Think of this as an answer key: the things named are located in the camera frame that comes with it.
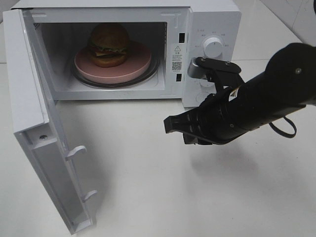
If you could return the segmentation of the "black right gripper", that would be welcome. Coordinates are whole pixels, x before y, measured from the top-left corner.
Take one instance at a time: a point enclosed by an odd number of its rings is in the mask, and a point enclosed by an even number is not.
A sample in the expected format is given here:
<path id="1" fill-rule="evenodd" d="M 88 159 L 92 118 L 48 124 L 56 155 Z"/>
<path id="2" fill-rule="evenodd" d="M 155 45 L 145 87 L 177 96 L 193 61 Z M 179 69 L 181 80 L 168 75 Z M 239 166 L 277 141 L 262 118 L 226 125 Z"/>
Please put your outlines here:
<path id="1" fill-rule="evenodd" d="M 166 133 L 180 132 L 186 145 L 224 145 L 237 130 L 224 107 L 224 94 L 209 95 L 198 107 L 164 119 Z"/>

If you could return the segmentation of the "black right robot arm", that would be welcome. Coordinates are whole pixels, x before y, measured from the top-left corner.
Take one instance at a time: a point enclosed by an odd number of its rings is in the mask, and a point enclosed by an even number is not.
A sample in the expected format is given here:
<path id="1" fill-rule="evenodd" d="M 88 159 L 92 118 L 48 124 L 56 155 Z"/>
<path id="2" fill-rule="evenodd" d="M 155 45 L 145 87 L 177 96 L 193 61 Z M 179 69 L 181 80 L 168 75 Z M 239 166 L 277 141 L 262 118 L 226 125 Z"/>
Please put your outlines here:
<path id="1" fill-rule="evenodd" d="M 166 133 L 181 132 L 185 144 L 224 145 L 265 124 L 316 103 L 316 49 L 291 43 L 265 70 L 243 81 L 238 65 L 205 57 L 191 60 L 188 75 L 215 84 L 196 108 L 164 120 Z"/>

